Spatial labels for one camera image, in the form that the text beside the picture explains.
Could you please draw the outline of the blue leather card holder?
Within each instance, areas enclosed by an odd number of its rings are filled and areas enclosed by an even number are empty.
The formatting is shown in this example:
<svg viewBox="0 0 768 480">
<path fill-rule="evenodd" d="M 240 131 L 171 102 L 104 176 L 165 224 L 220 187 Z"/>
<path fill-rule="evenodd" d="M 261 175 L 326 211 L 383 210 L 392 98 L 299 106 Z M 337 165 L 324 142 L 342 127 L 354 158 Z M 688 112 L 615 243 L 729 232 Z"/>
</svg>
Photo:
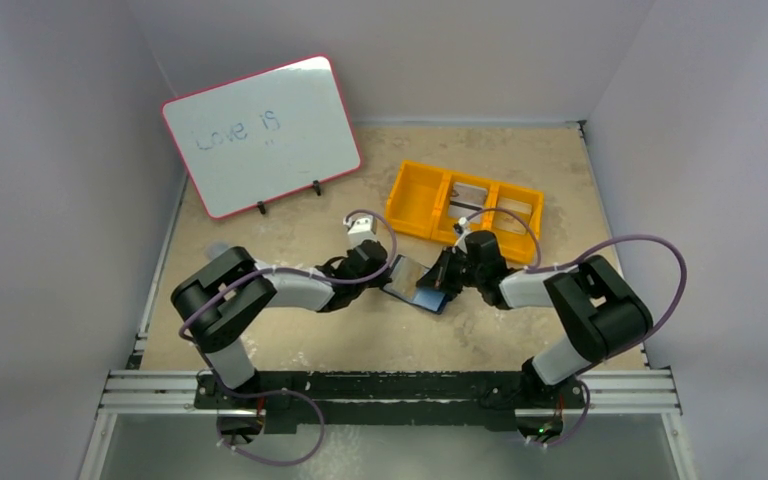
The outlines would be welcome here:
<svg viewBox="0 0 768 480">
<path fill-rule="evenodd" d="M 391 267 L 389 280 L 380 290 L 413 307 L 441 315 L 448 303 L 446 296 L 430 287 L 417 285 L 428 272 L 429 268 L 425 265 L 398 254 Z"/>
</svg>

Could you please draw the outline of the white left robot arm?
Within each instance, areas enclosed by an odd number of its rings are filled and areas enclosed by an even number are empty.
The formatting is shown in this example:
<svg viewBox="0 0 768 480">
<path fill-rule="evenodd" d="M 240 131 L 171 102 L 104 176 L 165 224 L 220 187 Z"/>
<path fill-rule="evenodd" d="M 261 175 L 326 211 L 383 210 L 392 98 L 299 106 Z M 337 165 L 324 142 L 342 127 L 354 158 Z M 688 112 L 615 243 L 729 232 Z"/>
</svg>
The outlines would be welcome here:
<svg viewBox="0 0 768 480">
<path fill-rule="evenodd" d="M 224 385 L 252 393 L 257 370 L 242 335 L 267 308 L 330 313 L 349 306 L 369 288 L 388 282 L 394 258 L 376 240 L 364 240 L 309 270 L 268 265 L 232 247 L 179 284 L 170 301 L 193 342 Z"/>
</svg>

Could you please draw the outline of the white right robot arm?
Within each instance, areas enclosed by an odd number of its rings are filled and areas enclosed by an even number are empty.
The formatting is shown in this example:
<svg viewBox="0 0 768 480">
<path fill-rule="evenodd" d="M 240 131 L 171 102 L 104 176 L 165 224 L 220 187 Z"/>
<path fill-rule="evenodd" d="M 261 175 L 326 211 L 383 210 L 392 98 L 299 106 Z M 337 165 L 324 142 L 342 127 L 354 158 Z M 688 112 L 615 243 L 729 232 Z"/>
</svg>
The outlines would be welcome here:
<svg viewBox="0 0 768 480">
<path fill-rule="evenodd" d="M 529 273 L 507 264 L 496 235 L 487 230 L 465 233 L 444 248 L 416 286 L 448 299 L 474 288 L 499 310 L 553 308 L 564 334 L 524 362 L 521 384 L 527 391 L 554 388 L 638 343 L 654 326 L 648 307 L 602 256 L 558 272 Z"/>
</svg>

